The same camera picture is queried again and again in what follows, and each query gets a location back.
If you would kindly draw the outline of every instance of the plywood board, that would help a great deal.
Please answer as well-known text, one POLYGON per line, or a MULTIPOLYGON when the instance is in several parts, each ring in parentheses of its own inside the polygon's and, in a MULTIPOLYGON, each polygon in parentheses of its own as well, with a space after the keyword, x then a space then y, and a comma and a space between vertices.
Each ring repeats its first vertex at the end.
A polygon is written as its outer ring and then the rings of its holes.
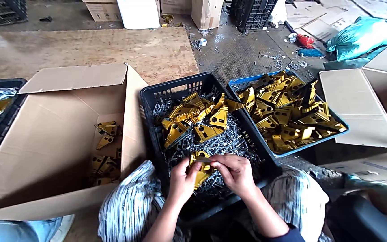
POLYGON ((43 68, 128 62, 149 84, 199 73, 184 27, 0 32, 0 79, 43 68))

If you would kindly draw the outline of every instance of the cardboard box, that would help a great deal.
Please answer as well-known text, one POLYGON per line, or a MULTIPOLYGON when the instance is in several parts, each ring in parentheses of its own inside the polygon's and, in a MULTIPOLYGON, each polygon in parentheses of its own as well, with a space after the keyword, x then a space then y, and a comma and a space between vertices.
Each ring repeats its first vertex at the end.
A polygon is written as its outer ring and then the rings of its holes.
POLYGON ((95 22, 121 22, 117 0, 83 0, 95 22))
POLYGON ((0 220, 43 220, 100 206, 117 184, 84 188, 93 154, 122 147, 126 177, 145 157, 138 93, 146 82, 128 64, 42 69, 0 146, 0 220), (122 135, 97 151, 94 124, 117 121, 122 135))
POLYGON ((387 48, 363 68, 319 75, 329 107, 350 126, 336 142, 387 148, 387 48))
POLYGON ((161 0, 161 12, 190 15, 192 0, 161 0))
POLYGON ((219 27, 224 0, 192 0, 192 20, 199 30, 219 27))
POLYGON ((323 142, 315 146, 319 165, 387 184, 387 148, 323 142))

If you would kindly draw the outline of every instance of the dark blue sleeve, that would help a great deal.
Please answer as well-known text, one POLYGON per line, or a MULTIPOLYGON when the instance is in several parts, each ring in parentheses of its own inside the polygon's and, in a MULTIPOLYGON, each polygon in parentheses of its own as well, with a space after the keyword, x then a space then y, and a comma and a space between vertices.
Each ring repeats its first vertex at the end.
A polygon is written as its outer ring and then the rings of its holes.
POLYGON ((276 238, 266 238, 258 234, 258 238, 264 242, 305 242, 304 238, 301 236, 299 229, 297 229, 292 224, 288 224, 289 232, 285 235, 276 237, 276 238))

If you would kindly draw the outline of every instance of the concrete floor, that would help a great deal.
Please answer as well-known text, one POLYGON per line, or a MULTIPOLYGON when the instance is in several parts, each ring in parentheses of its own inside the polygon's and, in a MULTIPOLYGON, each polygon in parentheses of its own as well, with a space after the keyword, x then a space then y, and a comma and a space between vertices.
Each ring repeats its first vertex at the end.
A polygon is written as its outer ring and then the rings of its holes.
MULTIPOLYGON (((27 1, 29 21, 25 23, 0 27, 0 31, 55 31, 55 30, 88 30, 88 29, 112 29, 122 28, 121 22, 94 22, 85 4, 82 2, 68 1, 27 1), (51 16, 50 23, 40 22, 39 19, 51 16)), ((187 34, 191 33, 192 39, 202 37, 197 31, 190 16, 176 15, 173 23, 182 22, 191 27, 187 34)), ((325 59, 301 58, 296 55, 299 48, 288 40, 290 31, 285 27, 278 29, 253 30, 247 35, 241 35, 231 23, 227 15, 222 14, 221 24, 205 36, 208 41, 201 52, 193 50, 200 72, 211 71, 222 84, 229 80, 251 76, 271 71, 277 71, 275 61, 258 57, 258 52, 275 56, 277 53, 286 56, 282 59, 283 68, 290 62, 305 61, 308 67, 302 68, 296 73, 304 80, 312 80, 309 72, 317 77, 323 69, 325 59)), ((297 155, 287 156, 279 160, 281 163, 303 169, 318 178, 324 188, 339 188, 343 180, 341 174, 314 166, 316 164, 314 149, 306 149, 297 155)), ((101 239, 96 235, 98 227, 98 210, 84 211, 75 218, 75 221, 67 235, 66 242, 95 242, 101 239)))

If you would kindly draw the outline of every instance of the red object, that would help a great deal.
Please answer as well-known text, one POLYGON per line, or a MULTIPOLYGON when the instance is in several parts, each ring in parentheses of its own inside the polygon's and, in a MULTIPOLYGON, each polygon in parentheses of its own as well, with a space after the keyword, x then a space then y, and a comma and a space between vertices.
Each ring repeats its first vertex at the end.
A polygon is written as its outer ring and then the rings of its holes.
POLYGON ((301 34, 298 34, 297 35, 297 40, 304 46, 306 47, 307 49, 314 49, 313 47, 313 43, 314 43, 314 39, 309 37, 309 36, 306 36, 306 35, 301 35, 301 34))

